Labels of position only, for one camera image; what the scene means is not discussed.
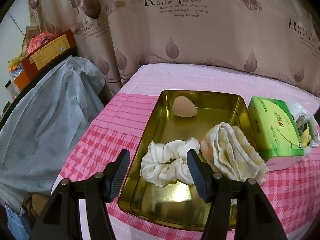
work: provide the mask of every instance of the tissue box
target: tissue box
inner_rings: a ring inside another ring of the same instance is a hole
[[[284,101],[252,97],[248,112],[259,155],[270,171],[289,168],[303,157],[300,136]]]

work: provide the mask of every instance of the towel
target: towel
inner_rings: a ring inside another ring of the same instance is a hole
[[[141,160],[140,176],[158,187],[164,187],[169,181],[177,179],[193,184],[187,165],[187,152],[190,149],[199,154],[199,142],[193,137],[187,141],[176,140],[167,144],[151,141],[148,152]]]
[[[222,122],[202,138],[201,152],[214,171],[233,180],[255,178],[262,184],[269,169],[237,126]]]

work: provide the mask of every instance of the orange box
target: orange box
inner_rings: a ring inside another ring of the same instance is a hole
[[[29,81],[33,80],[57,58],[62,57],[75,47],[76,42],[73,33],[71,30],[67,30],[35,49],[21,61],[22,68]]]
[[[26,76],[25,71],[22,70],[13,82],[17,85],[19,90],[22,91],[29,84],[30,80]]]

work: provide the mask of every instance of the metal screw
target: metal screw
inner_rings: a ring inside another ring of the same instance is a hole
[[[254,178],[249,178],[248,183],[254,185],[256,183],[256,180]]]
[[[214,177],[215,179],[221,179],[221,178],[222,178],[222,174],[221,174],[220,172],[215,172],[215,173],[213,174],[213,177]]]
[[[100,179],[100,178],[103,177],[103,173],[102,173],[101,171],[99,171],[99,172],[95,173],[94,177],[95,177],[96,179]]]
[[[61,185],[67,185],[69,183],[69,181],[70,181],[70,179],[65,178],[65,179],[62,179],[60,181],[60,183],[61,183]]]

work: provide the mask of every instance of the pink bedsheet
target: pink bedsheet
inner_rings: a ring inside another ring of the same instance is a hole
[[[277,98],[302,104],[314,113],[320,99],[277,80],[222,68],[196,65],[153,64],[143,66],[95,118],[65,162],[62,177],[87,179],[115,160],[122,148],[134,157],[143,130],[161,91],[206,90],[241,95],[246,104],[252,96]],[[289,239],[300,239],[320,210],[320,148],[310,158],[289,169],[273,171],[261,186],[275,209]],[[89,239],[85,204],[81,205],[84,239]],[[200,239],[201,232],[162,227],[122,212],[114,201],[108,213],[117,239]],[[234,231],[227,239],[233,239]]]

